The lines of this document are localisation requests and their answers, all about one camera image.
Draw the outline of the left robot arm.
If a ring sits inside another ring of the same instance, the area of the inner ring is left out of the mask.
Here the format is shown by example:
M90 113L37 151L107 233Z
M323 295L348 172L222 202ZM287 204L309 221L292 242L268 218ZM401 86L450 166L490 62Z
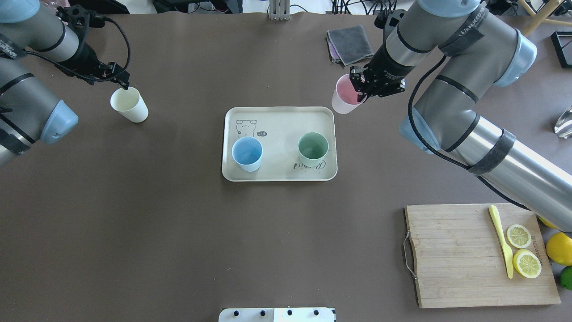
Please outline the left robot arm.
M30 58L53 65L90 85L129 86L126 62L104 63L87 43L90 28L112 18L79 4L53 10L39 0L1 2L1 165L24 155L38 141L53 144L77 126L76 113L30 69Z

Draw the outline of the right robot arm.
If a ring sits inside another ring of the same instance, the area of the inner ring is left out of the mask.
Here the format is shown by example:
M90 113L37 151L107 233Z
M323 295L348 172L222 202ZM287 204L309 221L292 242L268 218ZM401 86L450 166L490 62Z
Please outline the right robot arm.
M570 236L571 175L474 111L492 85L507 86L535 60L536 46L478 0L417 0L365 67L352 67L358 102L403 92L404 78L433 51L445 66L415 103L403 136L455 157L497 194L535 212Z

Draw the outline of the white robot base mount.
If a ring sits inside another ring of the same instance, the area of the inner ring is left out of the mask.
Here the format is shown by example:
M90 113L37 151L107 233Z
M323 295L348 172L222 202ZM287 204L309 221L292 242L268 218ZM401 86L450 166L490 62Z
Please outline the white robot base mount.
M335 322L336 312L327 307L227 308L219 322Z

